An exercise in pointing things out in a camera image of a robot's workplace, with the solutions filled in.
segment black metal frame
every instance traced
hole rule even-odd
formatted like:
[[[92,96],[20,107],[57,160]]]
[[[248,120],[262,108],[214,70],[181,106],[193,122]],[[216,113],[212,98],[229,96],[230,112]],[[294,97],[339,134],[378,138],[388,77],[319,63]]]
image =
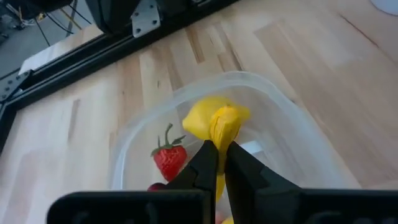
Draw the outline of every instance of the black metal frame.
[[[184,28],[237,0],[213,0],[165,18],[150,33],[134,38],[131,25],[117,34],[103,34],[59,58],[23,74],[0,79],[0,154],[17,111],[153,42]]]

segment plastic container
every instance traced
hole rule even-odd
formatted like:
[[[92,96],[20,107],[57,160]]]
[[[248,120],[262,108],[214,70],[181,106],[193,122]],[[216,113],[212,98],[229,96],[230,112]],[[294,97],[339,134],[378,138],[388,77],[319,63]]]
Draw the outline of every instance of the plastic container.
[[[206,95],[221,95],[251,109],[251,119],[236,140],[266,166],[302,187],[346,187],[333,150],[315,122],[286,98],[271,82],[247,72],[228,72],[187,85],[174,97],[130,122],[114,150],[111,185],[114,190],[146,190],[165,180],[150,153],[168,123],[169,138],[182,134],[183,146],[193,156],[202,141],[186,133],[181,120],[191,106]],[[229,212],[226,191],[218,209]]]

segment metal bracket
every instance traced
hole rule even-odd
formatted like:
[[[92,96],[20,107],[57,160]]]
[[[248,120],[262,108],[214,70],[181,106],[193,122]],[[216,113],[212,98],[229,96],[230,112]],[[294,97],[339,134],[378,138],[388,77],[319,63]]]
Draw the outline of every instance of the metal bracket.
[[[160,27],[156,0],[141,0],[131,16],[132,35],[137,38]]]
[[[19,87],[23,81],[25,81],[32,70],[26,71],[22,74],[14,73],[0,80],[0,103],[5,102],[15,92],[19,90]]]

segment white object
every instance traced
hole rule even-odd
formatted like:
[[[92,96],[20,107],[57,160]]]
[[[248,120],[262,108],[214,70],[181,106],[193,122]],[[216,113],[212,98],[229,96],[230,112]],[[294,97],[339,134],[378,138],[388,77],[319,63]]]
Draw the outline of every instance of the white object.
[[[383,12],[398,16],[398,0],[371,0]]]
[[[113,151],[112,189],[146,190],[154,182],[165,182],[150,157],[157,136],[163,136],[171,122],[174,127],[170,139],[179,137],[184,132],[180,120],[206,95],[225,96],[251,109],[251,118],[244,123],[236,142],[278,174],[305,187],[347,186],[334,150],[308,114],[265,78],[248,72],[227,72],[175,91],[173,98],[127,125]],[[183,146],[193,156],[203,141],[184,134]],[[224,194],[221,200],[227,199]],[[228,205],[228,201],[219,205]]]

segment black cable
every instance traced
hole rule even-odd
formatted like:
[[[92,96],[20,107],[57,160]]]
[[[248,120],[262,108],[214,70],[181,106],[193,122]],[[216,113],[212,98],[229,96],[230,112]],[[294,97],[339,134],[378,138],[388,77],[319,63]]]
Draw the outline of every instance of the black cable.
[[[51,19],[51,21],[57,25],[59,28],[63,29],[65,32],[69,33],[69,34],[73,34],[73,32],[70,32],[69,30],[65,29],[64,27],[62,27],[60,24],[58,24],[53,18],[51,18],[51,16],[49,16],[49,14],[45,13],[45,15]]]
[[[68,5],[75,13],[77,13],[80,17],[82,17],[86,22],[88,22],[91,25],[91,22],[86,19],[84,16],[82,16],[74,7],[72,7],[70,4]]]
[[[51,45],[50,45],[50,42],[49,42],[49,40],[47,40],[47,38],[46,38],[46,36],[45,36],[45,34],[44,34],[43,30],[42,30],[42,27],[41,27],[40,24],[37,22],[36,17],[34,17],[34,19],[35,19],[35,22],[36,22],[37,26],[38,26],[39,29],[40,29],[40,32],[41,32],[42,35],[43,35],[45,41],[47,42],[47,45],[50,47],[50,46],[51,46]]]

